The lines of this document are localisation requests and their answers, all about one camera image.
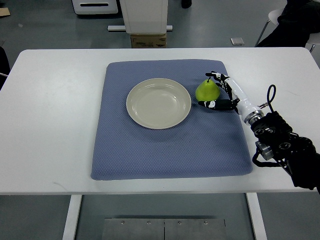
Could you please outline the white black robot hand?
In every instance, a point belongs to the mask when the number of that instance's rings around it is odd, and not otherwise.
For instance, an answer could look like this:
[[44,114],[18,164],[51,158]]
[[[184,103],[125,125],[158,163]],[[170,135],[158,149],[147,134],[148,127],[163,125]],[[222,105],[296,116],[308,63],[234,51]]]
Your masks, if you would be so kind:
[[207,72],[205,75],[216,83],[220,89],[220,95],[217,100],[198,101],[200,106],[216,111],[235,110],[247,125],[252,125],[264,117],[261,107],[250,102],[233,78],[215,71]]

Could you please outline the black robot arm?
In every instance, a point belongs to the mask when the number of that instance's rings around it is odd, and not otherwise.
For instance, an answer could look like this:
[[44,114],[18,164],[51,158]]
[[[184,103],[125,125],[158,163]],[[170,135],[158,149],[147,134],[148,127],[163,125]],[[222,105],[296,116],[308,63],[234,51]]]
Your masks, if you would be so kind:
[[271,105],[276,86],[267,90],[270,112],[251,125],[256,152],[252,162],[258,167],[281,167],[287,172],[295,187],[320,190],[320,154],[313,142],[293,132],[291,126]]

